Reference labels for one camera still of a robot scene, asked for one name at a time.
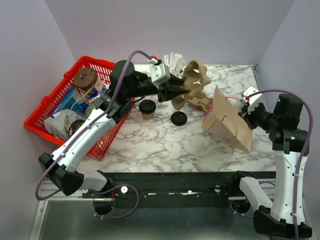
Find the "single brown cup carrier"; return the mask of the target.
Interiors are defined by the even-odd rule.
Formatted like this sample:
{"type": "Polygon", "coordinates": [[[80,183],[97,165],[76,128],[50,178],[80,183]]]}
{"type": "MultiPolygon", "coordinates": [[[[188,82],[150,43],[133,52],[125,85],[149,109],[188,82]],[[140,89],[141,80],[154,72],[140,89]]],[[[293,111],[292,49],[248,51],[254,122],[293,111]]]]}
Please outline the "single brown cup carrier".
{"type": "Polygon", "coordinates": [[[211,83],[211,78],[206,75],[207,70],[207,67],[198,60],[191,60],[187,64],[182,75],[184,80],[182,88],[187,90],[187,93],[171,100],[175,110],[180,110],[189,99],[204,91],[204,87],[211,83]]]}

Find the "black plastic cup lid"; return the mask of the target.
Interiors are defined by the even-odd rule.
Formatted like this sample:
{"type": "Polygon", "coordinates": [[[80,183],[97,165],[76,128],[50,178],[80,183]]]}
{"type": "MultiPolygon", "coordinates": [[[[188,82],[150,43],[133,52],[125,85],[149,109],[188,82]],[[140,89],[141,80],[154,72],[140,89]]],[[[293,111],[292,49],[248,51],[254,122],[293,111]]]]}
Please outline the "black plastic cup lid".
{"type": "Polygon", "coordinates": [[[142,100],[139,104],[139,111],[142,114],[149,115],[154,113],[155,110],[156,110],[156,103],[153,100],[145,99],[145,100],[142,100]]]}

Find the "pink beige paper bag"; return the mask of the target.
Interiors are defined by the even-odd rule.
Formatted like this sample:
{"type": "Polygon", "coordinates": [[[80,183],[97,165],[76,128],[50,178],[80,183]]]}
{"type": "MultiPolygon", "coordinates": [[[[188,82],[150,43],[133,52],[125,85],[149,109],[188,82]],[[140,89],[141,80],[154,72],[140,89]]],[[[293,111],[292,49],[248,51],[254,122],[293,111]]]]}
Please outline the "pink beige paper bag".
{"type": "Polygon", "coordinates": [[[216,87],[212,106],[205,114],[201,128],[231,144],[234,148],[250,152],[253,131],[248,127],[245,120],[238,115],[238,112],[239,110],[216,87]]]}

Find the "brown paper coffee cup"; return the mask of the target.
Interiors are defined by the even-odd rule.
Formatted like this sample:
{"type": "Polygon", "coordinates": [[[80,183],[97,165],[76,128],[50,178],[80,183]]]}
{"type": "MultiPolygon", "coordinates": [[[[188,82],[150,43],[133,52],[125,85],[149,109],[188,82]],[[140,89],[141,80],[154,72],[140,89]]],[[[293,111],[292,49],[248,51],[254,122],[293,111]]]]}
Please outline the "brown paper coffee cup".
{"type": "Polygon", "coordinates": [[[150,119],[154,118],[155,111],[154,110],[153,111],[142,111],[141,115],[145,120],[150,120],[150,119]]]}

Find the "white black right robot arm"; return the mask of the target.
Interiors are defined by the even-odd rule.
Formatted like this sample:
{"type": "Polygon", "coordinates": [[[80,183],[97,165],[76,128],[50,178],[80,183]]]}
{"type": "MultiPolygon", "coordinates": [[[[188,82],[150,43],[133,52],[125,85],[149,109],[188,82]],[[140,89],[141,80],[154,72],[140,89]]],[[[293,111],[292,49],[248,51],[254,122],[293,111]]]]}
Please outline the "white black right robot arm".
{"type": "Polygon", "coordinates": [[[262,95],[243,95],[241,117],[250,129],[257,127],[269,134],[276,162],[275,194],[270,200],[259,181],[245,176],[230,183],[230,191],[249,200],[253,226],[258,234],[288,239],[306,239],[313,230],[306,224],[303,211],[303,175],[309,153],[309,133],[298,128],[303,102],[282,93],[273,112],[268,112],[262,95]]]}

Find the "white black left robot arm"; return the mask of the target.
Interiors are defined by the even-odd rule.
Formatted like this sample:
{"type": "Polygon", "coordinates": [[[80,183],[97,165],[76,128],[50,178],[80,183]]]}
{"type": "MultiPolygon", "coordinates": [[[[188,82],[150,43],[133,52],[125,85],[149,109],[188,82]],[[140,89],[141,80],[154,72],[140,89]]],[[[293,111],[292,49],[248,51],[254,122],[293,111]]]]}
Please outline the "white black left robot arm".
{"type": "Polygon", "coordinates": [[[48,177],[66,196],[77,190],[93,190],[99,197],[110,194],[111,185],[99,171],[80,172],[81,161],[109,130],[118,124],[132,108],[132,99],[156,95],[166,102],[187,93],[183,80],[170,73],[161,60],[150,60],[150,74],[135,70],[132,62],[118,61],[111,74],[110,86],[75,133],[53,153],[42,153],[38,158],[44,176],[48,177]]]}

